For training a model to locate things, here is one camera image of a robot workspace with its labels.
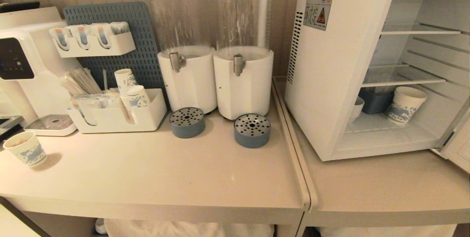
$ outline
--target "pegboard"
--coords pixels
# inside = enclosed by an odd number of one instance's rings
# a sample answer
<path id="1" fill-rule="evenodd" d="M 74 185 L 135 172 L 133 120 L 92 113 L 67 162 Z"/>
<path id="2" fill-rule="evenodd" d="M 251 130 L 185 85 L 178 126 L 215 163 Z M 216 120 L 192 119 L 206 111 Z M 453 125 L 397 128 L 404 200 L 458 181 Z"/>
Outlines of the pegboard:
<path id="1" fill-rule="evenodd" d="M 103 69 L 106 70 L 108 86 L 117 87 L 114 72 L 130 68 L 140 85 L 145 88 L 161 88 L 168 105 L 163 76 L 156 57 L 158 47 L 144 2 L 67 6 L 64 7 L 64 16 L 69 25 L 115 21 L 129 23 L 135 43 L 134 51 L 121 56 L 79 57 L 77 60 L 83 67 L 91 70 L 101 89 L 104 89 Z"/>

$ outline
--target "mini fridge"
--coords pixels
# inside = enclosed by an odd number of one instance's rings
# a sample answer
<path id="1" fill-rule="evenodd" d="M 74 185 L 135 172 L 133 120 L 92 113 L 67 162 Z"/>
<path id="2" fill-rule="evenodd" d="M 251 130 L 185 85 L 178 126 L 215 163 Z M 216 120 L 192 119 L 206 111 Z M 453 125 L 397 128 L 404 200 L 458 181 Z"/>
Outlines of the mini fridge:
<path id="1" fill-rule="evenodd" d="M 321 160 L 433 150 L 470 172 L 470 0 L 297 0 L 285 102 Z M 366 87 L 428 99 L 406 125 L 362 112 Z"/>

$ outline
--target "electric water dispenser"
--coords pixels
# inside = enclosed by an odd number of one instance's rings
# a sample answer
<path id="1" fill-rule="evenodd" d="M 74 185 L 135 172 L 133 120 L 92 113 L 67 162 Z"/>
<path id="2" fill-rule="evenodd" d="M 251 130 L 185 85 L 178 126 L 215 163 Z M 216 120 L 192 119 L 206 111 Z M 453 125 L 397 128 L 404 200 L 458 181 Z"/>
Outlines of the electric water dispenser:
<path id="1" fill-rule="evenodd" d="M 173 111 L 217 107 L 207 0 L 152 0 L 158 63 Z"/>
<path id="2" fill-rule="evenodd" d="M 217 51 L 214 70 L 218 110 L 234 120 L 269 110 L 272 61 L 271 0 L 215 0 Z"/>

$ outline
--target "yellow warning triangle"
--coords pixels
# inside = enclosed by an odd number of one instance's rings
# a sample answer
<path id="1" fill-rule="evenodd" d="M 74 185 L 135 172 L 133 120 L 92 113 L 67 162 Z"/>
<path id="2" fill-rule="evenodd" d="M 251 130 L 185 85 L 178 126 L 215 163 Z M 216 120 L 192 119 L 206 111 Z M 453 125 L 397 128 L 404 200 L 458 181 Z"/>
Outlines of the yellow warning triangle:
<path id="1" fill-rule="evenodd" d="M 325 8 L 322 8 L 322 11 L 320 12 L 320 15 L 317 18 L 317 22 L 325 24 Z"/>

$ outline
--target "clear plastic container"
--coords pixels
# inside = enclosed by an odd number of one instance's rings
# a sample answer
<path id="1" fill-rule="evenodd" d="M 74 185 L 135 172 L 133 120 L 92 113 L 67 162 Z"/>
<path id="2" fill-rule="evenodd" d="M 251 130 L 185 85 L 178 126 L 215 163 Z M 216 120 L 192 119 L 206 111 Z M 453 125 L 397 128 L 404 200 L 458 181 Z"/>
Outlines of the clear plastic container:
<path id="1" fill-rule="evenodd" d="M 169 58 L 178 52 L 186 58 L 210 53 L 207 0 L 152 0 L 160 51 Z"/>
<path id="2" fill-rule="evenodd" d="M 215 0 L 217 54 L 232 60 L 241 54 L 246 61 L 269 54 L 271 0 Z"/>

